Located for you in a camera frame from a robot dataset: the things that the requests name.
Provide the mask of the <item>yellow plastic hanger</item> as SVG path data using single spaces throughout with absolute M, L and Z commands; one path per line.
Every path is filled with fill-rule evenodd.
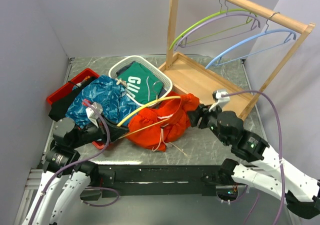
M 131 112 L 129 115 L 127 115 L 124 119 L 122 119 L 117 126 L 120 127 L 121 125 L 123 125 L 128 119 L 130 119 L 132 116 L 138 114 L 141 110 L 143 110 L 144 108 L 148 108 L 152 105 L 156 105 L 162 101 L 166 101 L 166 100 L 173 100 L 173 99 L 180 99 L 180 96 L 167 96 L 167 97 L 161 97 L 161 98 L 157 98 L 156 100 L 150 101 L 144 105 L 142 105 L 141 107 L 137 108 L 136 110 L 134 110 L 133 112 Z

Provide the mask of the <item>orange drawstring shorts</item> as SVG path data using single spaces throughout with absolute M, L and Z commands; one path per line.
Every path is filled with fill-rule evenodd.
M 143 108 L 128 123 L 126 138 L 135 145 L 153 152 L 165 152 L 167 144 L 179 139 L 191 126 L 187 112 L 194 111 L 200 99 L 191 93 L 169 93 L 157 108 Z

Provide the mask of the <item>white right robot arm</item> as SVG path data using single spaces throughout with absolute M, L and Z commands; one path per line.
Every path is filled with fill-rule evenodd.
M 295 215 L 312 219 L 320 214 L 320 181 L 312 178 L 285 159 L 262 137 L 244 129 L 244 122 L 233 111 L 220 107 L 209 110 L 200 104 L 187 112 L 192 127 L 210 129 L 218 140 L 238 158 L 263 170 L 263 173 L 227 158 L 218 171 L 205 181 L 217 185 L 245 184 L 265 192 L 286 205 Z

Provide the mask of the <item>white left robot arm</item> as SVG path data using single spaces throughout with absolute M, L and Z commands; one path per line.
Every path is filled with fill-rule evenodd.
M 117 126 L 103 116 L 98 118 L 97 124 L 90 123 L 83 128 L 69 117 L 57 121 L 40 184 L 23 224 L 62 224 L 72 202 L 88 186 L 96 187 L 102 181 L 98 164 L 90 158 L 80 159 L 77 148 L 95 141 L 108 146 L 128 132 L 127 126 Z

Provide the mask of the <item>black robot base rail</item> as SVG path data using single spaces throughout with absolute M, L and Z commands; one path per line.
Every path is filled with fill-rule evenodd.
M 120 196 L 197 195 L 216 196 L 218 186 L 235 189 L 236 163 L 222 165 L 98 165 L 87 161 L 68 168 L 63 175 L 83 172 L 89 178 L 85 201 Z

